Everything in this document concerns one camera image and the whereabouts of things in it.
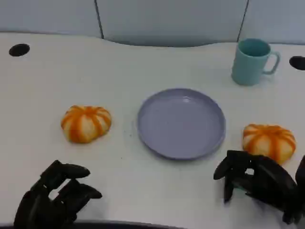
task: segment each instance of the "light blue mug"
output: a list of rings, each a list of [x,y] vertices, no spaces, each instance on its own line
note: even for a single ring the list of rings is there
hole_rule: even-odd
[[[271,54],[276,56],[275,65],[270,71],[265,71],[264,67]],[[260,39],[246,39],[237,45],[232,78],[240,85],[255,85],[259,83],[262,74],[274,74],[280,60],[280,53],[271,51],[268,43]]]

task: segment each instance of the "countertop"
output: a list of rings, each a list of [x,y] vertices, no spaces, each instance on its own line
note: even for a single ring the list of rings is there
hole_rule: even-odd
[[[21,57],[11,46],[30,45]],[[103,198],[79,219],[124,220],[188,229],[283,229],[282,214],[235,191],[223,205],[213,180],[228,149],[241,149],[249,123],[293,131],[297,150],[284,168],[294,177],[305,149],[305,72],[292,56],[305,46],[272,45],[282,60],[274,76],[242,87],[231,77],[236,43],[193,48],[136,47],[81,36],[0,34],[0,223],[12,223],[23,194],[55,159],[87,167],[82,182]],[[167,88],[205,93],[226,117],[226,138],[212,156],[177,162],[150,152],[139,140],[142,102]],[[60,122],[74,105],[99,105],[113,118],[109,133],[88,145],[68,142]]]

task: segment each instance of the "hole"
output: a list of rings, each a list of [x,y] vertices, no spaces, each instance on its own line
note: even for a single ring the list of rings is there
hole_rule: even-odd
[[[248,168],[245,173],[248,174],[248,175],[253,175],[254,174],[254,169]]]
[[[28,44],[16,44],[10,48],[9,54],[11,56],[23,56],[27,54],[30,50],[30,46]]]
[[[305,70],[305,57],[303,56],[293,56],[290,58],[289,63],[298,70]]]

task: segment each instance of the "black circular hole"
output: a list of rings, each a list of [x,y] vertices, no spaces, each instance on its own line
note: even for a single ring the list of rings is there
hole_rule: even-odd
[[[290,58],[289,63],[298,70],[305,70],[305,57],[303,56],[293,56]]]
[[[30,46],[28,44],[16,44],[10,48],[11,56],[23,56],[27,54],[30,50]]]

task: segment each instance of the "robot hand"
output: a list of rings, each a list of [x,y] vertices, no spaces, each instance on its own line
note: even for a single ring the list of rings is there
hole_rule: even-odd
[[[238,187],[246,195],[281,211],[287,224],[298,223],[305,213],[305,157],[298,168],[295,179],[274,160],[265,156],[253,156],[245,151],[227,151],[227,157],[218,165],[214,179],[225,178],[224,202],[228,202],[233,189]]]
[[[62,229],[72,224],[76,214],[90,199],[101,198],[96,189],[80,184],[76,179],[90,174],[84,167],[54,161],[42,174],[40,180],[25,193],[18,207],[15,229]],[[70,181],[51,200],[49,194],[66,179]]]

